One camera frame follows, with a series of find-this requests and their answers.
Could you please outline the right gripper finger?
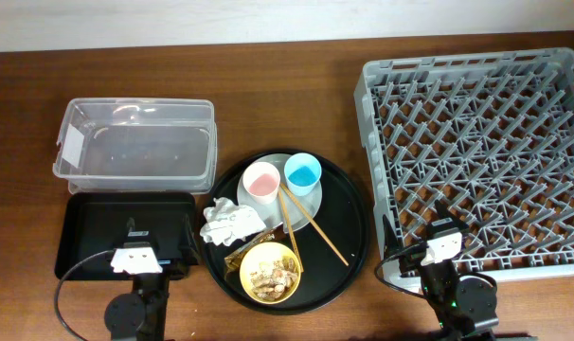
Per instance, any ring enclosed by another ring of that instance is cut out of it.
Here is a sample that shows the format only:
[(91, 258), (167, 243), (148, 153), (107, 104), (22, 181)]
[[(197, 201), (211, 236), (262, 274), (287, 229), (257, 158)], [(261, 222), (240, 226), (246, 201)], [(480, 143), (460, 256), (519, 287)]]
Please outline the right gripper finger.
[(384, 234), (385, 234), (385, 237), (384, 237), (385, 246), (384, 246), (383, 258), (386, 259), (392, 253), (399, 251), (401, 249), (401, 245), (400, 245), (398, 238), (395, 234), (393, 226), (390, 223), (390, 220), (387, 218), (386, 215), (383, 216), (382, 222), (383, 222)]
[(456, 227), (458, 230), (468, 229), (468, 225), (453, 214), (444, 202), (436, 202), (435, 210), (439, 216), (437, 224), (449, 224), (451, 227)]

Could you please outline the gold snack wrapper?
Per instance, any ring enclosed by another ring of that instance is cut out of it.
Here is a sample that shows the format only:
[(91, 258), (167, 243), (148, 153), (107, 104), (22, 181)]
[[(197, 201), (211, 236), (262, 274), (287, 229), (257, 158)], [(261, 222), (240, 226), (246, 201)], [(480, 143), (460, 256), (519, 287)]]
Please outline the gold snack wrapper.
[(227, 279), (230, 273), (240, 269), (244, 256), (251, 248), (264, 242), (279, 242), (284, 240), (286, 237), (287, 234), (281, 227), (257, 234), (251, 241), (238, 247), (235, 251), (224, 258), (224, 279)]

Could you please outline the white tissue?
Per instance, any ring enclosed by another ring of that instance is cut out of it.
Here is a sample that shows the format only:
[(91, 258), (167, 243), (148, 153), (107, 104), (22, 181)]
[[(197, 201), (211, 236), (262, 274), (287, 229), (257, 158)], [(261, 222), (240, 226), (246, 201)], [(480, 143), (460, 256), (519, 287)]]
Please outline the white tissue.
[(260, 233), (266, 224), (257, 211), (247, 205), (235, 205), (232, 200), (221, 197), (213, 200), (215, 206), (206, 207), (203, 214), (206, 223), (200, 231), (205, 243), (229, 246), (236, 240)]

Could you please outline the yellow bowl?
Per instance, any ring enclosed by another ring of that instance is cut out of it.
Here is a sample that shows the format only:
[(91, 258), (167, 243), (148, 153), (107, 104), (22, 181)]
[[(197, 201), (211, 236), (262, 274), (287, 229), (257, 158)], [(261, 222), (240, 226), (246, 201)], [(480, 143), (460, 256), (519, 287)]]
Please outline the yellow bowl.
[[(266, 301), (259, 299), (252, 292), (252, 283), (250, 282), (250, 274), (259, 269), (259, 264), (261, 262), (265, 261), (272, 262), (274, 260), (282, 260), (283, 258), (293, 259), (296, 263), (298, 279), (296, 280), (295, 286), (292, 287), (283, 298), (277, 301)], [(297, 290), (297, 287), (302, 277), (302, 273), (300, 273), (294, 251), (288, 246), (278, 242), (264, 242), (251, 248), (250, 251), (244, 256), (242, 260), (239, 275), (241, 285), (245, 290), (245, 292), (248, 294), (248, 296), (253, 298), (258, 303), (266, 305), (276, 305), (291, 297)]]

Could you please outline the peanut shell food scraps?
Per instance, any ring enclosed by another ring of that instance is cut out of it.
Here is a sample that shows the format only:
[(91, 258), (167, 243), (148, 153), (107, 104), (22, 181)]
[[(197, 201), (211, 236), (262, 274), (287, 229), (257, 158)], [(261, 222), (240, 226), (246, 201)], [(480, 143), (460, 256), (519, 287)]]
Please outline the peanut shell food scraps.
[(283, 298), (295, 286), (297, 279), (296, 263), (290, 258), (261, 262), (259, 269), (250, 274), (252, 292), (266, 301)]

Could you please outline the pink plastic cup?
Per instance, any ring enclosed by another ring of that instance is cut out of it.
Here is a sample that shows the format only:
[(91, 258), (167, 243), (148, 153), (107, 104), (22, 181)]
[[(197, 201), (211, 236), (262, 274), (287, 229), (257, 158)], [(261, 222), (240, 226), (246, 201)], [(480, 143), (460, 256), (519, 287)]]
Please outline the pink plastic cup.
[(259, 204), (272, 203), (281, 182), (278, 169), (268, 162), (252, 163), (243, 173), (243, 187)]

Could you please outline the wooden chopstick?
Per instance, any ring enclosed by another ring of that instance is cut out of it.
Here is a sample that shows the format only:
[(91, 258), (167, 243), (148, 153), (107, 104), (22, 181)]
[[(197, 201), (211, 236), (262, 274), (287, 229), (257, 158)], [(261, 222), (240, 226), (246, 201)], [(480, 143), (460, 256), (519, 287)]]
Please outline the wooden chopstick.
[(286, 185), (280, 184), (282, 190), (287, 194), (287, 196), (291, 199), (291, 201), (296, 205), (296, 207), (300, 210), (300, 212), (304, 215), (304, 217), (309, 221), (309, 223), (314, 227), (316, 232), (321, 236), (321, 238), (326, 242), (326, 244), (331, 248), (331, 250), (335, 253), (335, 255), (346, 265), (349, 266), (349, 262), (346, 258), (342, 255), (342, 253), (338, 250), (338, 248), (334, 245), (331, 239), (326, 235), (326, 233), (322, 230), (319, 224), (314, 220), (311, 214), (304, 208), (304, 206), (297, 200), (295, 195), (287, 188)]
[(291, 220), (290, 220), (290, 217), (289, 217), (289, 214), (288, 214), (288, 210), (287, 210), (287, 207), (286, 207), (286, 204), (285, 204), (285, 199), (283, 198), (282, 189), (279, 189), (279, 190), (278, 190), (278, 198), (279, 198), (279, 204), (280, 204), (281, 213), (282, 213), (282, 216), (283, 216), (283, 222), (284, 222), (284, 225), (287, 226), (288, 235), (289, 235), (289, 238), (290, 238), (290, 241), (291, 241), (291, 244), (292, 244), (294, 253), (295, 253), (295, 255), (296, 255), (297, 264), (298, 264), (298, 266), (299, 266), (300, 273), (303, 273), (303, 272), (304, 272), (304, 268), (303, 268), (302, 260), (301, 260), (301, 257), (300, 257), (300, 254), (299, 254), (299, 250), (298, 250), (298, 247), (297, 247), (296, 238), (295, 238), (295, 233), (294, 233), (294, 230), (293, 230), (293, 228), (292, 228)]

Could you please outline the blue plastic cup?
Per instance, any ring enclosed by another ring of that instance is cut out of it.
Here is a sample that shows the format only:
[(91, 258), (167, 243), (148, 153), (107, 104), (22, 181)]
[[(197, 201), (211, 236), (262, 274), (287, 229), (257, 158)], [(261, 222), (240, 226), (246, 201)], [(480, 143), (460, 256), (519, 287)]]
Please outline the blue plastic cup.
[(315, 156), (296, 153), (287, 159), (283, 172), (288, 189), (296, 196), (305, 196), (319, 182), (322, 167)]

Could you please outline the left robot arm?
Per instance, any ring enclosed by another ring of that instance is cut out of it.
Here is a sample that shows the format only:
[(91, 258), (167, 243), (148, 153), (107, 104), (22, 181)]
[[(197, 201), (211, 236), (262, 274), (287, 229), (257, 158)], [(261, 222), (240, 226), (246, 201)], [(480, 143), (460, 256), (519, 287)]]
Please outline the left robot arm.
[(113, 340), (162, 340), (165, 335), (170, 283), (188, 276), (200, 258), (191, 231), (191, 218), (150, 228), (130, 218), (113, 241), (113, 271), (132, 282), (132, 290), (116, 296), (104, 313)]

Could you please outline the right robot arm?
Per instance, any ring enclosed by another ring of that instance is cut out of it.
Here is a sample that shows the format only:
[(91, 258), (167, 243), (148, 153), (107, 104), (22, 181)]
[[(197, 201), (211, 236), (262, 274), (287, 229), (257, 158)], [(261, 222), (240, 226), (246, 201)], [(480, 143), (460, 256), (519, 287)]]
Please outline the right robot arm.
[(496, 280), (457, 271), (453, 258), (460, 254), (469, 226), (443, 202), (435, 203), (435, 210), (439, 217), (426, 226), (426, 238), (385, 254), (375, 266), (374, 275), (387, 287), (409, 294), (405, 288), (383, 279), (379, 271), (396, 261), (402, 268), (419, 273), (422, 291), (413, 296), (431, 306), (440, 326), (430, 334), (432, 340), (494, 340), (493, 327), (499, 323)]

